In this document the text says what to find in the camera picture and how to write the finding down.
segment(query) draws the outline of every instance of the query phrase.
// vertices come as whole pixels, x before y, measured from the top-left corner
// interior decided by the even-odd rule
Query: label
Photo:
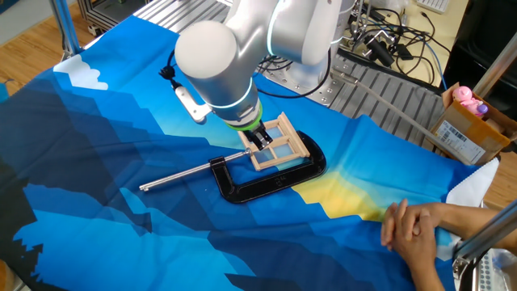
[[[465,135],[460,133],[454,126],[446,120],[438,128],[435,135],[444,143],[450,145],[454,150],[460,153],[463,157],[475,164],[483,154],[483,150],[479,145],[476,145],[469,140]]]

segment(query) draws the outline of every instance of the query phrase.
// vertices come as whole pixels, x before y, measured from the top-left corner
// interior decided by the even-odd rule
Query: finger
[[[420,225],[420,232],[424,238],[434,238],[435,237],[435,227],[433,226],[433,221],[431,220],[431,214],[429,210],[422,209],[420,213],[420,221],[418,222]]]
[[[406,214],[404,214],[404,217],[402,218],[403,234],[407,241],[410,241],[411,238],[413,238],[414,222],[416,221],[417,216],[418,213],[415,208],[408,208],[406,210]]]
[[[420,234],[420,224],[419,224],[419,223],[417,223],[417,224],[414,226],[414,228],[413,228],[413,235],[414,235],[414,236],[417,236],[417,235],[419,235],[419,234]]]
[[[380,231],[380,243],[385,246],[391,242],[393,232],[395,231],[395,219],[393,215],[397,211],[397,203],[393,202],[388,209],[386,209],[385,219],[382,222]]]
[[[398,205],[397,212],[395,213],[395,231],[397,234],[402,234],[402,218],[406,213],[407,199],[404,198]]]
[[[385,227],[385,245],[393,241],[393,233],[395,231],[395,216],[391,216],[386,221]]]

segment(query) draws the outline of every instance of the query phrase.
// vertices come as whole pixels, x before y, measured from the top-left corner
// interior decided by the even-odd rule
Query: metal rod
[[[456,250],[454,259],[461,258],[470,262],[515,229],[517,229],[517,200],[501,210],[481,230],[463,242]]]
[[[65,51],[63,60],[65,60],[82,52],[83,49],[79,45],[66,0],[49,0],[49,2],[63,39],[63,50]]]
[[[341,70],[334,69],[335,71],[341,73],[339,75],[340,78],[342,78],[345,82],[348,82],[350,84],[353,84],[355,86],[361,87],[364,89],[367,93],[369,93],[371,96],[373,96],[375,99],[379,100],[382,104],[386,105],[387,108],[390,110],[393,110],[395,114],[400,116],[403,120],[409,122],[411,125],[413,125],[416,129],[418,129],[421,133],[423,133],[426,137],[431,139],[436,145],[441,146],[446,151],[454,155],[455,158],[460,160],[465,165],[472,165],[472,163],[467,160],[465,157],[463,157],[460,153],[458,153],[457,150],[453,149],[450,145],[444,143],[439,138],[437,138],[434,134],[432,134],[429,130],[421,126],[418,122],[416,122],[413,118],[407,116],[402,110],[395,107],[395,105],[391,104],[390,102],[386,101],[386,99],[382,98],[377,92],[370,89],[370,87],[364,85],[363,83],[359,82],[359,79],[353,76],[350,76],[349,74],[346,74],[342,72]]]
[[[368,9],[366,10],[366,19],[364,20],[363,26],[368,25],[368,18],[370,17],[370,10],[372,9],[372,2],[368,2]]]
[[[479,97],[485,98],[495,83],[501,78],[514,59],[517,58],[517,32],[506,47],[499,54],[498,58],[483,75],[479,83],[474,87],[473,92]]]
[[[243,152],[240,152],[240,153],[236,153],[236,154],[232,154],[228,157],[225,157],[225,161],[226,162],[231,162],[233,161],[234,159],[238,159],[238,158],[242,158],[244,156],[249,156],[251,154],[251,150],[250,148],[247,148],[245,151]],[[176,179],[179,179],[179,178],[182,178],[184,176],[187,176],[187,175],[191,175],[191,174],[194,174],[194,173],[197,173],[199,171],[202,171],[202,170],[207,170],[210,168],[210,162],[207,162],[201,166],[197,166],[195,168],[191,168],[189,170],[186,170],[186,171],[182,171],[182,172],[179,172],[177,174],[174,174],[174,175],[170,175],[170,176],[167,176],[165,178],[161,178],[161,179],[157,179],[156,181],[153,181],[153,182],[150,182],[150,183],[146,183],[146,184],[143,184],[140,186],[140,190],[144,191],[144,192],[147,192],[148,190],[150,190],[152,187],[156,187],[158,185],[162,185],[164,183],[168,183],[170,181],[173,181],[173,180],[176,180]]]

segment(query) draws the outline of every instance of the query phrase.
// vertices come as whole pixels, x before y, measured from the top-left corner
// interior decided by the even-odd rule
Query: blue fabric
[[[7,87],[5,83],[0,83],[0,103],[9,99],[9,92],[7,92]]]
[[[74,72],[56,68],[0,104],[0,259],[33,289],[413,290],[404,261],[380,245],[380,210],[404,197],[445,201],[476,167],[366,116],[261,95],[264,120],[285,112],[322,148],[320,179],[243,205],[224,200],[209,171],[138,190],[242,150],[216,116],[195,124],[158,76],[177,38],[130,17],[73,60],[88,65],[83,77],[98,70],[92,86],[106,90],[75,86]],[[229,170],[241,183],[278,169],[256,172],[241,159]],[[436,266],[453,290],[451,261]]]
[[[18,0],[3,0],[2,4],[0,4],[0,14],[5,12],[7,9],[9,9],[11,6],[16,4]]]

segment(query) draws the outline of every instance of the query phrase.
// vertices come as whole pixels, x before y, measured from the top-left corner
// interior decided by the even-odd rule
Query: human hand
[[[410,239],[403,226],[407,213],[407,200],[403,200],[394,214],[395,235],[393,237],[393,249],[405,260],[412,272],[428,272],[435,266],[436,241],[435,226],[431,213],[426,208],[419,211],[419,233]]]
[[[406,210],[402,218],[401,230],[406,240],[410,240],[413,235],[420,234],[420,225],[418,224],[418,221],[422,215],[423,209],[427,209],[429,211],[433,227],[438,226],[443,216],[442,206],[443,204],[441,203],[428,203],[407,207],[407,199],[404,199],[400,204],[400,207],[404,207]],[[386,246],[390,251],[392,250],[391,243],[393,241],[393,234],[395,233],[396,227],[395,213],[398,208],[399,205],[395,202],[388,207],[385,213],[385,219],[382,222],[382,227],[380,229],[380,244]]]

